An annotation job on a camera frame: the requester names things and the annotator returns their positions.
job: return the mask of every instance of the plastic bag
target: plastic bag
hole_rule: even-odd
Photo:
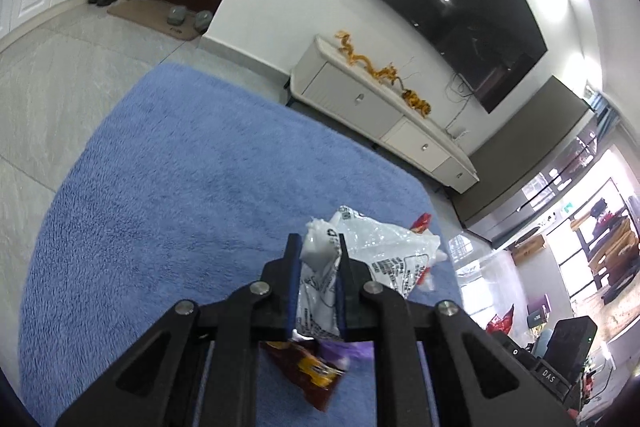
[[[503,318],[498,317],[498,315],[494,315],[489,323],[486,325],[485,331],[487,333],[493,333],[494,331],[502,331],[505,335],[509,334],[511,331],[511,326],[513,326],[513,310],[515,309],[515,305],[511,306],[511,309],[506,312]]]
[[[340,339],[335,317],[335,280],[342,256],[339,234],[344,234],[349,257],[366,263],[373,280],[406,298],[418,281],[426,281],[428,268],[447,258],[438,250],[440,238],[426,229],[430,218],[426,214],[418,219],[422,233],[379,223],[348,206],[338,208],[330,221],[311,220],[300,254],[298,333]]]
[[[348,369],[349,360],[373,360],[373,342],[319,341],[320,356],[340,369]]]

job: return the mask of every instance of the cabinet drawer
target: cabinet drawer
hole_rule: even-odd
[[[384,136],[401,118],[399,111],[331,64],[316,74],[303,97],[373,138]]]
[[[389,147],[411,158],[429,172],[433,172],[450,156],[424,131],[408,120],[405,120],[385,142]]]
[[[460,194],[472,185],[478,183],[462,165],[455,159],[449,158],[433,172],[434,178],[447,187],[455,188]]]

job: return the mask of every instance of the window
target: window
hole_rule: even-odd
[[[462,301],[466,313],[484,328],[494,318],[494,298],[482,277],[462,286]]]
[[[451,260],[458,263],[474,251],[474,246],[468,238],[459,233],[453,239],[449,239],[449,251],[451,252]]]
[[[571,183],[572,179],[569,178],[568,180],[563,181],[561,184],[558,185],[558,190],[560,190],[561,192],[567,187],[567,185],[569,183]]]
[[[606,286],[608,282],[608,275],[602,277],[606,271],[604,268],[595,275],[591,272],[587,257],[591,247],[608,230],[598,227],[598,220],[593,216],[589,216],[575,231],[571,229],[572,220],[588,215],[593,205],[601,198],[607,203],[607,212],[615,214],[622,210],[623,216],[629,215],[629,210],[618,191],[618,187],[613,179],[609,178],[595,193],[591,193],[591,197],[586,200],[585,204],[546,235],[548,245],[560,266],[562,279],[571,297],[572,305],[590,297],[600,288]],[[633,219],[631,223],[632,229],[634,229]]]
[[[553,190],[547,185],[544,174],[539,172],[535,178],[522,188],[533,210],[539,210],[554,198]]]

